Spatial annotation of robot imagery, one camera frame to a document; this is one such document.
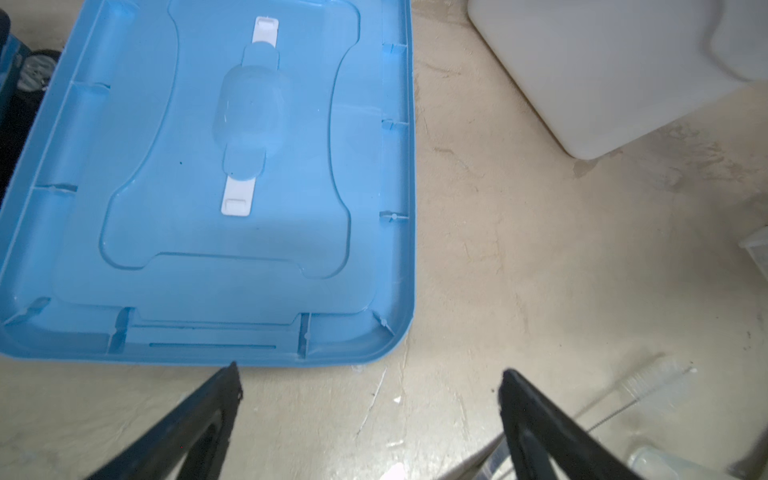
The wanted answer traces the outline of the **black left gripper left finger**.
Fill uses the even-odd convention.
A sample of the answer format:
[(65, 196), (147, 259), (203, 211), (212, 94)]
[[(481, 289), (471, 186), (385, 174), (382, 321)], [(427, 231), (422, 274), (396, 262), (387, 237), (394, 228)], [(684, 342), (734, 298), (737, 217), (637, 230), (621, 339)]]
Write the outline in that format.
[(217, 479), (243, 399), (238, 366), (220, 369), (92, 479)]

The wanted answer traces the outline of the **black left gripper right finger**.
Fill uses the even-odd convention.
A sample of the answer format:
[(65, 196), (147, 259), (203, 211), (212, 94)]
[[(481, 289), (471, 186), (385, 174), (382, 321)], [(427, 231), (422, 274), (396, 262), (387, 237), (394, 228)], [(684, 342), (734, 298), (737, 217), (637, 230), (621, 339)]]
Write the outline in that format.
[(570, 479), (638, 477), (520, 372), (503, 372), (498, 403), (518, 479), (555, 479), (555, 467)]

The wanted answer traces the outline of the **white plastic storage bin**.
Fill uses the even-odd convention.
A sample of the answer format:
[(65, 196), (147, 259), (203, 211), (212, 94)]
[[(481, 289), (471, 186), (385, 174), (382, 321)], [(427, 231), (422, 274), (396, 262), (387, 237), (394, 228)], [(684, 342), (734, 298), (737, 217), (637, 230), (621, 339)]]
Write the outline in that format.
[(468, 15), (580, 160), (767, 76), (763, 1), (472, 1)]

